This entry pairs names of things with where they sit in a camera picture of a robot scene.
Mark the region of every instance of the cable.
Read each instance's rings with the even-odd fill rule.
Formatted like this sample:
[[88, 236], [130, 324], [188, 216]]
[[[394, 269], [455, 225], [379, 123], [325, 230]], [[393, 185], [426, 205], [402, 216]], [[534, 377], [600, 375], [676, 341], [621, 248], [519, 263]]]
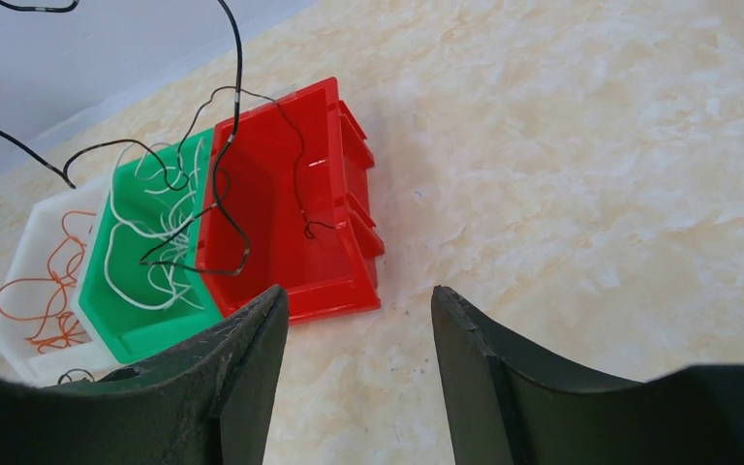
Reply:
[[36, 13], [69, 13], [78, 6], [78, 0], [66, 7], [20, 7], [0, 0], [0, 5], [14, 12], [36, 12]]
[[201, 116], [201, 111], [206, 108], [207, 105], [212, 103], [212, 100], [215, 99], [215, 94], [222, 90], [237, 90], [237, 88], [234, 85], [222, 85], [221, 87], [218, 87], [217, 89], [212, 91], [212, 94], [209, 95], [209, 100], [203, 103], [200, 107], [198, 107], [198, 110], [195, 112], [195, 116], [193, 116], [193, 122], [190, 123], [190, 127], [187, 128], [187, 132], [184, 133], [184, 137], [181, 138], [181, 142], [178, 143], [178, 153], [181, 153], [181, 147], [184, 146], [184, 142], [187, 141], [187, 138], [190, 137], [190, 133], [192, 133], [193, 128], [195, 128], [195, 123], [198, 122], [198, 117]]
[[[113, 251], [113, 244], [115, 242], [115, 236], [116, 232], [119, 228], [126, 226], [133, 230], [134, 233], [136, 233], [138, 236], [147, 238], [147, 239], [159, 239], [159, 242], [164, 237], [169, 236], [170, 240], [176, 239], [180, 234], [182, 234], [186, 227], [189, 226], [192, 218], [192, 210], [193, 206], [186, 205], [187, 200], [194, 201], [196, 192], [199, 187], [199, 156], [203, 151], [204, 147], [204, 141], [203, 139], [196, 145], [195, 147], [195, 157], [193, 158], [193, 170], [192, 172], [187, 175], [188, 182], [185, 186], [186, 194], [183, 195], [179, 200], [177, 201], [170, 201], [167, 203], [166, 201], [161, 201], [158, 196], [161, 194], [165, 194], [169, 189], [164, 189], [162, 191], [152, 191], [149, 189], [146, 189], [145, 185], [140, 185], [140, 188], [143, 188], [143, 192], [149, 194], [152, 196], [153, 199], [158, 200], [163, 206], [164, 210], [160, 212], [156, 208], [148, 208], [148, 211], [145, 214], [146, 217], [150, 218], [150, 224], [144, 225], [143, 227], [147, 230], [147, 232], [142, 231], [138, 226], [136, 226], [136, 223], [141, 222], [135, 222], [130, 221], [128, 219], [125, 219], [121, 217], [116, 210], [115, 207], [115, 179], [117, 177], [117, 170], [118, 166], [120, 165], [121, 160], [123, 159], [126, 152], [133, 147], [134, 145], [130, 144], [126, 148], [124, 148], [119, 154], [118, 158], [115, 161], [115, 167], [113, 170], [113, 176], [109, 187], [109, 194], [108, 194], [108, 204], [109, 204], [109, 211], [114, 216], [115, 220], [117, 221], [117, 224], [115, 224], [112, 229], [109, 231], [109, 244], [108, 244], [108, 250], [107, 253], [104, 256], [104, 277], [107, 281], [108, 286], [115, 291], [115, 293], [121, 297], [123, 300], [125, 300], [127, 303], [134, 307], [138, 307], [141, 310], [148, 310], [148, 311], [157, 311], [157, 310], [167, 310], [171, 308], [179, 299], [186, 302], [188, 305], [191, 305], [196, 308], [202, 308], [200, 307], [196, 302], [193, 302], [189, 300], [187, 297], [189, 296], [188, 293], [192, 291], [192, 286], [190, 284], [183, 284], [178, 283], [175, 281], [175, 268], [174, 267], [166, 267], [161, 265], [161, 271], [163, 271], [163, 280], [162, 282], [166, 280], [166, 286], [159, 285], [156, 283], [155, 279], [153, 278], [153, 271], [156, 269], [155, 266], [150, 267], [146, 271], [146, 279], [149, 282], [149, 285], [152, 287], [153, 290], [162, 292], [166, 295], [169, 295], [170, 297], [159, 304], [148, 304], [143, 303], [135, 300], [131, 296], [125, 294], [121, 289], [113, 283], [111, 276], [110, 276], [110, 262], [112, 262], [113, 258], [111, 257], [112, 251]], [[170, 154], [170, 156], [174, 155], [174, 158], [176, 159], [176, 163], [180, 166], [182, 165], [181, 159], [183, 158], [183, 154], [174, 153]], [[141, 158], [139, 160], [139, 164], [136, 167], [135, 171], [133, 172], [133, 176], [138, 179], [139, 181], [149, 181], [154, 179], [159, 173], [156, 171], [152, 175], [148, 177], [142, 177], [140, 176], [140, 170], [143, 165], [143, 161], [146, 156]], [[157, 217], [157, 221], [160, 223], [160, 227], [162, 228], [159, 232], [155, 231], [157, 227], [154, 226], [153, 223], [153, 217]], [[171, 248], [164, 250], [161, 255], [159, 256], [160, 262], [166, 262], [167, 260], [180, 260], [182, 257], [184, 257], [187, 253], [187, 250], [189, 248], [189, 240], [184, 236], [180, 236], [180, 240], [177, 240], [175, 242], [175, 245], [173, 245]]]
[[88, 370], [85, 370], [83, 368], [71, 368], [71, 369], [67, 370], [63, 375], [61, 375], [61, 376], [58, 377], [58, 383], [56, 383], [56, 384], [59, 385], [59, 386], [61, 386], [62, 384], [64, 384], [64, 379], [65, 378], [68, 379], [68, 380], [70, 380], [70, 381], [68, 381], [68, 383], [72, 383], [73, 381], [75, 381], [73, 379], [73, 377], [70, 376], [71, 373], [83, 373], [84, 376], [85, 376], [85, 378], [81, 378], [79, 381], [85, 381], [86, 380], [86, 381], [88, 381], [90, 383], [95, 383], [95, 377], [92, 376], [92, 373], [90, 373]]
[[[52, 349], [66, 349], [68, 347], [71, 347], [73, 344], [82, 344], [86, 341], [82, 341], [77, 339], [79, 336], [83, 336], [86, 334], [86, 332], [82, 329], [80, 331], [77, 331], [79, 322], [78, 319], [75, 318], [75, 314], [72, 311], [68, 310], [68, 303], [69, 303], [69, 297], [67, 296], [67, 290], [72, 289], [76, 286], [76, 283], [78, 279], [75, 277], [78, 274], [78, 268], [81, 266], [81, 262], [84, 258], [84, 252], [86, 249], [86, 245], [82, 240], [80, 240], [77, 236], [70, 233], [67, 229], [67, 218], [70, 215], [82, 215], [82, 216], [90, 216], [94, 217], [95, 213], [88, 212], [88, 211], [79, 211], [79, 210], [71, 210], [64, 215], [61, 216], [61, 231], [64, 233], [65, 238], [64, 240], [57, 246], [53, 251], [49, 254], [49, 257], [46, 260], [46, 272], [48, 277], [46, 278], [17, 278], [13, 281], [10, 281], [9, 283], [5, 283], [4, 286], [0, 288], [0, 295], [2, 292], [4, 292], [6, 289], [11, 287], [14, 284], [17, 283], [27, 283], [27, 282], [38, 282], [38, 283], [44, 283], [44, 282], [50, 282], [54, 283], [56, 286], [55, 292], [52, 294], [52, 296], [49, 298], [49, 300], [46, 303], [46, 310], [43, 315], [39, 316], [29, 316], [29, 317], [17, 317], [14, 315], [10, 315], [7, 313], [7, 311], [2, 307], [0, 303], [0, 314], [7, 318], [8, 320], [12, 320], [15, 322], [34, 322], [34, 321], [41, 321], [38, 330], [36, 330], [35, 334], [25, 337], [24, 340], [26, 340], [31, 346], [35, 346], [36, 350], [39, 352], [39, 354], [44, 354], [45, 349], [52, 348]], [[52, 267], [52, 262], [55, 259], [55, 257], [62, 251], [64, 246], [66, 246], [69, 242], [73, 241], [77, 247], [78, 251], [70, 257], [69, 260], [66, 261], [66, 264], [64, 266], [64, 273], [59, 276], [58, 273], [55, 272], [55, 270]], [[62, 296], [61, 298], [61, 305], [58, 309], [58, 311], [53, 312], [53, 302], [56, 301], [57, 297]], [[47, 326], [47, 322], [49, 320], [57, 320], [58, 323], [58, 332], [54, 333], [52, 335], [45, 336], [44, 338], [41, 338], [41, 335], [45, 332], [45, 328]]]
[[24, 145], [20, 140], [14, 138], [13, 136], [10, 136], [9, 134], [5, 133], [2, 130], [0, 130], [0, 137], [2, 139], [8, 140], [9, 142], [11, 142], [16, 147], [18, 147], [21, 150], [27, 152], [27, 154], [29, 156], [33, 157], [37, 162], [39, 162], [40, 164], [42, 164], [42, 166], [44, 166], [44, 168], [46, 168], [46, 169], [54, 172], [58, 177], [60, 177], [61, 179], [63, 179], [64, 182], [66, 182], [67, 185], [70, 186], [70, 188], [72, 188], [72, 189], [75, 189], [76, 188], [76, 185], [73, 184], [73, 182], [70, 180], [70, 178], [67, 176], [67, 174], [65, 172], [59, 170], [58, 168], [56, 168], [53, 165], [51, 165], [50, 163], [48, 163], [47, 160], [45, 160], [44, 158], [42, 158], [41, 155], [39, 155], [38, 153], [36, 153], [35, 151], [33, 151], [33, 149], [31, 149], [30, 147]]
[[221, 213], [224, 215], [224, 218], [227, 219], [227, 221], [232, 225], [232, 227], [240, 234], [241, 238], [244, 241], [244, 252], [241, 257], [241, 263], [238, 265], [238, 268], [235, 269], [232, 273], [230, 273], [230, 276], [237, 276], [241, 273], [241, 270], [246, 265], [246, 261], [249, 258], [249, 252], [250, 252], [250, 241], [249, 237], [247, 237], [246, 232], [235, 222], [233, 217], [231, 216], [230, 212], [227, 211], [227, 209], [224, 207], [224, 199], [221, 197], [221, 195], [218, 192], [218, 170], [221, 167], [221, 159], [224, 158], [224, 155], [227, 153], [227, 150], [230, 148], [230, 145], [233, 144], [233, 140], [235, 140], [235, 135], [238, 132], [238, 123], [240, 120], [240, 114], [241, 114], [241, 82], [243, 81], [243, 44], [241, 43], [241, 34], [240, 31], [238, 31], [238, 25], [235, 22], [235, 17], [233, 16], [232, 10], [230, 10], [230, 7], [227, 5], [227, 2], [224, 0], [218, 0], [218, 4], [221, 5], [221, 8], [224, 10], [224, 13], [227, 15], [227, 19], [230, 21], [230, 26], [232, 26], [232, 32], [235, 35], [235, 53], [237, 54], [237, 65], [236, 65], [236, 72], [237, 76], [235, 77], [235, 104], [234, 104], [234, 117], [232, 122], [232, 132], [230, 133], [230, 136], [227, 138], [227, 143], [224, 144], [224, 148], [221, 149], [221, 151], [218, 153], [218, 156], [215, 157], [215, 162], [212, 166], [211, 176], [212, 176], [212, 197], [215, 199], [215, 204], [218, 205], [218, 209], [221, 210]]
[[189, 176], [187, 176], [187, 173], [184, 172], [184, 170], [180, 166], [179, 166], [179, 170], [180, 170], [181, 174], [183, 174], [183, 176], [186, 178], [186, 182], [184, 182], [184, 184], [182, 184], [180, 187], [175, 187], [175, 186], [173, 186], [170, 183], [170, 180], [168, 178], [168, 173], [167, 173], [167, 171], [168, 171], [167, 170], [167, 165], [164, 163], [164, 160], [162, 160], [161, 157], [159, 157], [158, 154], [155, 153], [155, 151], [152, 150], [150, 147], [148, 147], [145, 143], [141, 142], [140, 140], [136, 140], [136, 139], [110, 140], [109, 142], [96, 143], [95, 145], [91, 145], [89, 147], [82, 148], [75, 155], [73, 155], [72, 157], [70, 157], [70, 159], [67, 160], [67, 163], [64, 164], [64, 169], [63, 169], [64, 175], [67, 176], [67, 179], [69, 179], [70, 166], [73, 164], [73, 162], [75, 162], [83, 154], [85, 154], [87, 152], [90, 152], [92, 150], [96, 150], [98, 148], [109, 147], [109, 146], [112, 146], [112, 145], [117, 145], [119, 143], [133, 143], [135, 145], [138, 145], [140, 147], [143, 147], [143, 149], [146, 150], [146, 152], [149, 155], [152, 155], [153, 157], [155, 157], [155, 159], [158, 160], [158, 164], [161, 165], [161, 168], [162, 169], [164, 169], [164, 182], [167, 184], [168, 188], [171, 191], [180, 191], [183, 188], [187, 187], [187, 183], [189, 182]]
[[292, 119], [287, 115], [287, 113], [284, 111], [284, 108], [281, 106], [281, 104], [277, 100], [275, 100], [275, 99], [273, 99], [271, 97], [266, 97], [265, 95], [257, 94], [255, 92], [250, 92], [250, 91], [248, 91], [246, 89], [241, 89], [241, 91], [243, 93], [249, 94], [249, 95], [251, 95], [253, 97], [258, 97], [259, 99], [269, 100], [270, 102], [272, 102], [273, 104], [275, 104], [275, 106], [278, 108], [278, 111], [281, 113], [281, 116], [287, 121], [287, 123], [289, 123], [290, 126], [292, 126], [292, 128], [294, 129], [294, 131], [297, 133], [297, 138], [298, 138], [298, 140], [300, 140], [300, 153], [298, 154], [298, 156], [294, 160], [294, 165], [293, 165], [293, 188], [294, 188], [295, 200], [297, 201], [297, 206], [300, 209], [300, 215], [303, 217], [303, 235], [307, 239], [314, 239], [315, 238], [315, 234], [311, 230], [311, 227], [313, 225], [317, 225], [317, 226], [321, 226], [321, 227], [324, 227], [324, 228], [327, 228], [327, 229], [330, 229], [330, 230], [334, 230], [335, 227], [332, 226], [332, 225], [328, 225], [328, 224], [326, 224], [324, 222], [321, 222], [321, 221], [311, 221], [309, 219], [309, 216], [306, 214], [306, 210], [304, 210], [304, 208], [303, 208], [303, 200], [300, 198], [300, 189], [298, 188], [298, 181], [297, 181], [298, 173], [299, 173], [298, 166], [300, 165], [300, 161], [303, 160], [303, 156], [306, 154], [306, 143], [305, 143], [305, 141], [303, 139], [303, 132], [292, 121]]
[[[224, 175], [224, 177], [225, 177], [225, 179], [227, 181], [227, 188], [225, 189], [224, 195], [222, 196], [222, 197], [225, 198], [230, 193], [230, 188], [232, 187], [232, 180], [230, 178], [230, 174], [226, 170], [224, 170], [223, 168], [221, 168], [221, 173]], [[195, 273], [220, 274], [220, 275], [225, 275], [225, 276], [233, 276], [233, 272], [232, 271], [228, 271], [228, 270], [200, 269], [200, 268], [195, 268], [195, 267], [189, 266], [187, 264], [184, 264], [184, 263], [181, 263], [181, 262], [175, 262], [175, 261], [167, 262], [167, 261], [159, 260], [159, 261], [154, 261], [154, 262], [148, 262], [146, 260], [150, 255], [152, 255], [153, 253], [155, 253], [156, 251], [158, 251], [162, 247], [166, 247], [167, 245], [169, 245], [170, 243], [172, 243], [173, 241], [175, 241], [184, 231], [186, 231], [187, 228], [190, 227], [191, 224], [193, 224], [195, 221], [199, 220], [203, 215], [205, 215], [208, 212], [212, 211], [216, 206], [218, 206], [218, 205], [216, 203], [214, 203], [214, 204], [208, 206], [207, 208], [203, 209], [199, 213], [196, 213], [195, 216], [193, 216], [189, 221], [185, 222], [183, 225], [181, 225], [181, 227], [178, 230], [176, 230], [175, 232], [173, 232], [170, 235], [170, 237], [167, 237], [166, 239], [164, 239], [163, 242], [161, 242], [160, 244], [158, 244], [155, 247], [153, 247], [153, 248], [149, 249], [148, 251], [146, 251], [146, 253], [143, 254], [143, 256], [141, 256], [141, 258], [139, 259], [139, 264], [143, 264], [143, 265], [147, 265], [147, 266], [155, 266], [155, 265], [174, 266], [174, 267], [183, 269], [185, 271], [192, 271], [192, 272], [195, 272]]]

